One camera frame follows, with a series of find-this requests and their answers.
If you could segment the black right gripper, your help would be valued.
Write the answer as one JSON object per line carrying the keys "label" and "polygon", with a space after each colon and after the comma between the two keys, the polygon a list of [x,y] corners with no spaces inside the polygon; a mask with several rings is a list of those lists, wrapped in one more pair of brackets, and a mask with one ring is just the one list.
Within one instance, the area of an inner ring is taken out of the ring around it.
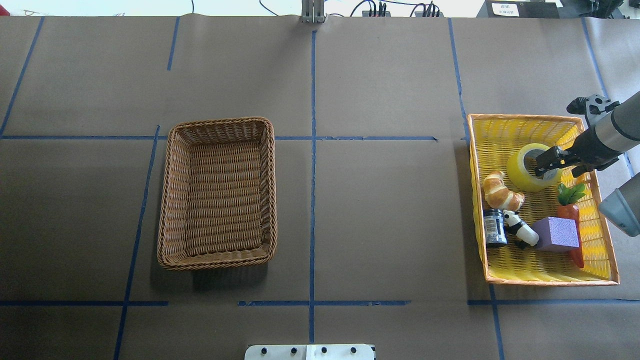
{"label": "black right gripper", "polygon": [[564,168],[574,166],[571,173],[578,178],[590,171],[603,171],[611,166],[611,149],[602,143],[594,128],[578,135],[566,151],[568,155],[563,158],[562,148],[556,145],[537,155],[535,177],[556,177],[562,174]]}

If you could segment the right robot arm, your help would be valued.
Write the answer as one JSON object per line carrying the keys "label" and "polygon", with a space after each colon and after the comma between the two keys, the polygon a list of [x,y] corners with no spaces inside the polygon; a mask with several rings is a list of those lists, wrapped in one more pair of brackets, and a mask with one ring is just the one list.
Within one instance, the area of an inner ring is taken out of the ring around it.
{"label": "right robot arm", "polygon": [[[584,116],[587,129],[562,150],[553,146],[535,158],[535,175],[571,167],[574,178],[603,171],[640,143],[640,94],[621,103],[598,94],[578,96],[567,112]],[[629,237],[640,231],[640,176],[635,174],[602,200],[599,212]]]}

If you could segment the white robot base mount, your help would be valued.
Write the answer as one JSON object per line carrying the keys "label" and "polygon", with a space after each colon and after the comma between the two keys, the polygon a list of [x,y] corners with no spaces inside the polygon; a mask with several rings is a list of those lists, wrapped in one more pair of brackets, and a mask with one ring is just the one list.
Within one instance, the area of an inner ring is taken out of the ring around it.
{"label": "white robot base mount", "polygon": [[375,360],[374,345],[338,344],[254,344],[247,347],[245,360]]}

